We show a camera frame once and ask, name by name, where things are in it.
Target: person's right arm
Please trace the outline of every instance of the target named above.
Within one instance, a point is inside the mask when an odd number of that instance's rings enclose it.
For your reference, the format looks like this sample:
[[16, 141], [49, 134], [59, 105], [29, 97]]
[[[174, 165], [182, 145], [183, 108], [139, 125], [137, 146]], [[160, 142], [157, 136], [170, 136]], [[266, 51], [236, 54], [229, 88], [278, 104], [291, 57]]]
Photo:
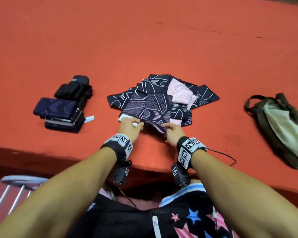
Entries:
[[[168, 127], [167, 143], [176, 147], [182, 128]], [[262, 182], [198, 150], [191, 165], [216, 209], [242, 237], [298, 238], [298, 209]]]

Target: orange surface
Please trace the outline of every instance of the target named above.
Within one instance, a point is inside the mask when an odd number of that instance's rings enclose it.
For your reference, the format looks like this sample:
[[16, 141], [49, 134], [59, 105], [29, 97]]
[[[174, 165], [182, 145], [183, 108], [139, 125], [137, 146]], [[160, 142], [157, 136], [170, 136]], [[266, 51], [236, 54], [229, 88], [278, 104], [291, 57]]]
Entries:
[[[251, 95], [278, 92], [298, 109], [298, 6], [262, 0], [0, 0], [0, 166], [54, 174], [85, 159], [118, 129], [106, 96], [165, 73], [220, 97], [193, 110], [188, 136], [298, 192], [298, 171], [273, 155], [243, 111]], [[34, 106], [76, 74], [91, 80], [84, 112], [95, 121], [79, 134], [45, 129]], [[170, 154], [141, 134], [131, 158], [136, 168], [169, 172]]]

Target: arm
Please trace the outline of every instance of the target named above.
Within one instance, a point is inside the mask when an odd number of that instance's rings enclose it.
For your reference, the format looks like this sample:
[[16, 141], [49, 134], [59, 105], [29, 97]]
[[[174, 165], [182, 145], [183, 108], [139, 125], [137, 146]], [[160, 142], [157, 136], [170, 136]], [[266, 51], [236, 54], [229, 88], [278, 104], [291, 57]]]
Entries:
[[[185, 136], [180, 126], [168, 127], [167, 143], [176, 147]], [[243, 237], [298, 238], [298, 209], [262, 182], [198, 150], [191, 165], [221, 215]]]
[[[124, 118], [119, 133], [131, 142], [143, 126], [139, 120]], [[64, 170], [42, 185], [0, 224], [0, 238], [65, 237], [95, 199], [111, 168], [115, 152], [108, 147]]]

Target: backpack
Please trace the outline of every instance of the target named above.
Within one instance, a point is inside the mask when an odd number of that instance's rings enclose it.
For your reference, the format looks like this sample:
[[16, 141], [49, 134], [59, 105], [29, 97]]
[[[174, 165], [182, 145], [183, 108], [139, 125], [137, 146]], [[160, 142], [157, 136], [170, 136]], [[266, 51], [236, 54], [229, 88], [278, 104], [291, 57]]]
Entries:
[[[261, 101], [250, 108], [251, 99]], [[275, 98], [254, 95], [244, 108], [254, 116], [274, 154], [298, 169], [298, 111], [288, 103], [285, 95], [279, 93]]]

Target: person's left arm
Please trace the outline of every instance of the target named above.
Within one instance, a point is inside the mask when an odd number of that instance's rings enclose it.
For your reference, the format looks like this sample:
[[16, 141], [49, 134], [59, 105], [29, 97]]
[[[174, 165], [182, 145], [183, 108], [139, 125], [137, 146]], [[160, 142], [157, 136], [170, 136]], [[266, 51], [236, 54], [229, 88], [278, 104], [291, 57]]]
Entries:
[[[123, 118], [118, 133], [132, 143], [138, 139], [143, 123]], [[116, 163], [108, 147], [54, 176], [27, 198], [0, 224], [0, 238], [61, 238], [86, 212]]]

